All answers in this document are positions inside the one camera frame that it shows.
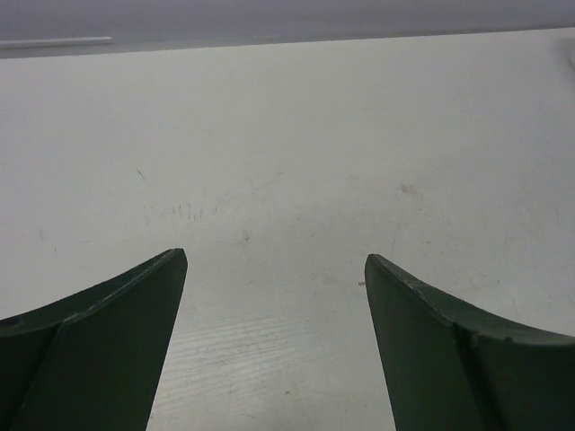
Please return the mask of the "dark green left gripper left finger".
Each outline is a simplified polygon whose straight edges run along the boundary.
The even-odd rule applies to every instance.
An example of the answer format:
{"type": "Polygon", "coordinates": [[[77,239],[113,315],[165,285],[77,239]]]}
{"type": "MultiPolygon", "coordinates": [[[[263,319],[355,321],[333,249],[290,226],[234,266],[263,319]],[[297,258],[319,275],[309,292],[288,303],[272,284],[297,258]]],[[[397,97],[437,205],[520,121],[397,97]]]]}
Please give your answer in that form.
{"type": "Polygon", "coordinates": [[[3,430],[144,430],[188,261],[170,249],[1,321],[3,430]]]}

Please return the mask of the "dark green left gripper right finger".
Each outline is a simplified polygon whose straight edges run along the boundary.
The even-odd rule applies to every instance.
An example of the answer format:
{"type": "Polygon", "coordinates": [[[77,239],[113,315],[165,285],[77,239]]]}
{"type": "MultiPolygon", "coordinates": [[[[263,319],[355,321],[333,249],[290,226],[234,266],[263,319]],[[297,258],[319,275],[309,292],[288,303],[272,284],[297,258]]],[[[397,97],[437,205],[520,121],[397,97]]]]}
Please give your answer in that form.
{"type": "Polygon", "coordinates": [[[365,279],[397,429],[573,429],[573,337],[484,311],[376,254],[365,279]]]}

